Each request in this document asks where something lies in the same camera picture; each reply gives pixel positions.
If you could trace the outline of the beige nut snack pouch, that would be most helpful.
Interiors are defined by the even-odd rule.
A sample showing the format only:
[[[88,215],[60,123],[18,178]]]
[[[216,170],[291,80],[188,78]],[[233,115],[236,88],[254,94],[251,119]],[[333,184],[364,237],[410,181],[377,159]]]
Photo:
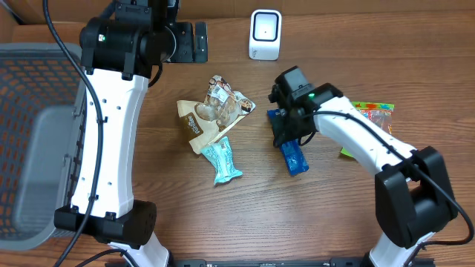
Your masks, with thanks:
[[[218,141],[256,105],[219,75],[209,80],[203,102],[179,100],[180,123],[193,152],[200,154],[206,146]]]

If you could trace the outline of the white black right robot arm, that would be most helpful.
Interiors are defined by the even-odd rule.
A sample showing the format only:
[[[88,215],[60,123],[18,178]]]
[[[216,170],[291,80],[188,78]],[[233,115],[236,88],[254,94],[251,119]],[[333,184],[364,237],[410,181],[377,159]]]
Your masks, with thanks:
[[[360,113],[330,83],[316,87],[297,66],[276,79],[269,101],[280,113],[271,120],[273,145],[305,145],[320,133],[337,142],[374,177],[376,219],[383,232],[365,266],[410,266],[458,211],[442,155],[397,140]]]

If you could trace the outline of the light teal snack wrapper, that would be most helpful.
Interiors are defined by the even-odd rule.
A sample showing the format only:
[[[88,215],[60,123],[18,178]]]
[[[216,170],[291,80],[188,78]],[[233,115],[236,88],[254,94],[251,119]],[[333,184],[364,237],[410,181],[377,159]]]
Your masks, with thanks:
[[[227,136],[204,147],[201,154],[210,161],[215,169],[214,185],[228,183],[243,175],[243,172],[236,169],[234,165],[232,147]]]

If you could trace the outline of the green Haribo gummy bag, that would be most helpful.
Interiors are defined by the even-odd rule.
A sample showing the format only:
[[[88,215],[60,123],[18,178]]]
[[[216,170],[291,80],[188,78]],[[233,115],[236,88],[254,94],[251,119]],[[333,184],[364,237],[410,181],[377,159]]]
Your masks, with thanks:
[[[375,102],[352,102],[353,106],[383,131],[392,134],[394,104]]]

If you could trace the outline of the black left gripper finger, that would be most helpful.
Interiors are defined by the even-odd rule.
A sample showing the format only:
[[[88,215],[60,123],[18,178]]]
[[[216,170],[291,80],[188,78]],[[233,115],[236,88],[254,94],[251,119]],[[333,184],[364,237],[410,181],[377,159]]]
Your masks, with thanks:
[[[194,61],[195,62],[207,62],[208,61],[208,51],[206,47],[196,47],[194,50]]]
[[[208,38],[208,25],[205,22],[195,23],[195,37],[199,42],[206,42]]]

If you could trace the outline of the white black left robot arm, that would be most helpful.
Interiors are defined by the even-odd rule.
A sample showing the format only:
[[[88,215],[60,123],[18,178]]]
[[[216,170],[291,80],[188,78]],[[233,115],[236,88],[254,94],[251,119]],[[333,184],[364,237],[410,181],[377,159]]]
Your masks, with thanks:
[[[87,234],[131,266],[169,266],[154,233],[157,207],[135,199],[131,184],[137,122],[163,64],[204,63],[207,26],[179,22],[178,1],[113,1],[82,29],[73,66],[86,87],[84,142],[71,201],[54,225]]]

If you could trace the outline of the blue snack bar wrapper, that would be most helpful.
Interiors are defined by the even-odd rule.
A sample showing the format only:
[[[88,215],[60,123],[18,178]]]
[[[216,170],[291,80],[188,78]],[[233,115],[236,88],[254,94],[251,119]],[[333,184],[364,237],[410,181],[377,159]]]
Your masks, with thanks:
[[[267,116],[272,125],[272,132],[275,135],[275,131],[278,129],[278,120],[281,118],[280,111],[278,109],[268,110]],[[274,137],[273,145],[276,146],[276,137]],[[308,163],[301,151],[301,147],[298,144],[298,140],[292,140],[285,142],[279,146],[281,153],[284,156],[286,167],[291,176],[295,176],[309,170]]]

